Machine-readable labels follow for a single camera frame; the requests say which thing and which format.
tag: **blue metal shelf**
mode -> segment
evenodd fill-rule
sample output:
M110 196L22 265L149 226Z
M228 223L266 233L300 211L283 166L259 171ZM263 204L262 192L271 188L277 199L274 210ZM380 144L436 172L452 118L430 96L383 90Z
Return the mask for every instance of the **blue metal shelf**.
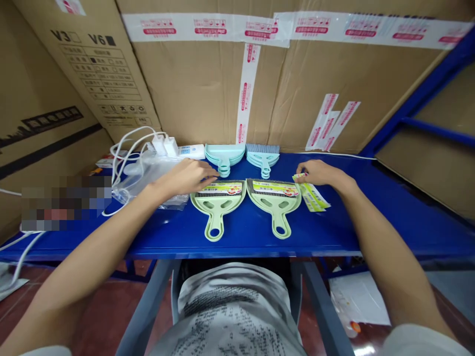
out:
M428 75L424 82L414 91L393 117L373 137L361 151L364 157L374 157L394 135L404 126L410 125L420 130L457 141L474 147L475 137L457 133L435 125L414 119L416 114L429 103L444 87L453 80L461 70L475 60L475 27L445 57L445 59Z

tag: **cardboard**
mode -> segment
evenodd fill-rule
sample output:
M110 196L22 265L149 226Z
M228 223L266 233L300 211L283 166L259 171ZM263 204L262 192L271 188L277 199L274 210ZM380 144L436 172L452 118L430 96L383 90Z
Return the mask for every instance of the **cardboard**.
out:
M415 119L475 136L475 63L463 69Z
M470 1L301 1L299 10L398 14L470 21ZM272 113L268 144L301 152L328 93L339 94L333 110L349 101L361 105L332 152L358 153L389 120L446 51L389 45L293 40Z
M97 124L9 1L0 2L0 166Z
M140 126L160 130L114 0L75 0L77 13L55 0L13 2L116 142Z
M118 0L122 14L223 13L272 18L291 1ZM236 143L244 43L133 42L164 131L179 145ZM262 45L247 142L266 143L286 49Z
M1 187L10 191L21 192L24 187L47 186L51 177L75 176L84 172L107 152L111 140L104 129L100 129L84 139L57 151L44 159L29 165L2 180ZM6 241L18 232L21 223L21 197L1 194L0 242Z
M0 1L0 43L0 187L42 186L108 152L107 132L9 1ZM0 243L18 232L20 200L0 192Z
M475 152L471 148L407 128L376 157L417 188L475 223Z

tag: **label strip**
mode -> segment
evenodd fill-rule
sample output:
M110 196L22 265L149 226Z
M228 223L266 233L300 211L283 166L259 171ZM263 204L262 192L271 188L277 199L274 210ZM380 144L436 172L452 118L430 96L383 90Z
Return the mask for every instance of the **label strip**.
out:
M122 19L132 42L231 41L285 48L290 40L310 40L453 49L474 25L329 11L277 12L273 19L219 13L123 14Z
M230 41L288 48L293 16L281 19L219 13L123 14L131 42Z
M251 111L252 94L254 93L260 51L261 46L258 44L246 44L244 47L237 108L236 144L246 143L247 140L249 112Z
M327 143L327 140L328 140L328 135L330 134L330 131L332 130L335 123L337 122L338 116L340 116L340 113L341 111L330 112L330 114L328 115L327 122L325 122L323 125L323 131L317 141L316 148L323 149L325 147L325 143Z
M334 142L340 136L341 132L345 128L348 121L350 121L351 117L355 113L356 109L360 106L360 101L349 101L345 106L343 112L341 113L340 117L338 118L337 122L333 126L330 134L326 142L324 142L324 151L330 151L331 147L333 146Z
M310 151L317 149L317 141L322 134L322 127L327 122L330 112L332 111L336 100L338 99L338 94L327 94L323 100L322 107L318 113L315 124L313 125L312 132L307 140L307 145L305 146L305 151Z
M383 16L328 11L275 13L294 16L292 40L331 41L401 47L453 49L472 22L443 21L426 16Z

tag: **dustpan handle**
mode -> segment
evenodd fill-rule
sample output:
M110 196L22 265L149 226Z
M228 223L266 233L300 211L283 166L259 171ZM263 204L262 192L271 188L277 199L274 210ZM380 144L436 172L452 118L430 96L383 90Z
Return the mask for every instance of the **dustpan handle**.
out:
M280 227L283 233L279 233L277 228ZM290 225L288 224L285 214L272 214L272 232L276 238L284 240L292 234Z
M212 230L219 230L219 233L216 236L211 235ZM210 214L208 223L206 224L206 228L204 230L204 236L212 241L216 242L224 234L224 224L223 224L223 215L222 214Z

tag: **light green dustpan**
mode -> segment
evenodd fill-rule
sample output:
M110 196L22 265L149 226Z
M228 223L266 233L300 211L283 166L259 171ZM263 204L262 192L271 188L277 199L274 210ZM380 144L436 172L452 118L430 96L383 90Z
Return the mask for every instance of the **light green dustpan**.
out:
M264 183L266 191L256 191L253 186L254 182L257 182L258 184ZM272 186L275 187L274 191L285 191L284 188L278 187L279 184L293 185L297 195L289 197L284 194L271 193L271 189L273 189ZM272 180L248 179L247 191L255 205L272 215L272 232L275 237L281 240L288 238L292 234L292 230L290 229L290 225L288 224L285 215L297 209L302 202L302 195L298 184Z
M234 188L241 183L241 192L236 192ZM190 200L202 213L209 216L208 223L204 230L204 236L216 242L224 234L223 215L234 211L246 196L246 182L244 180L219 180L211 183L199 193L192 193ZM215 236L211 231L218 230Z

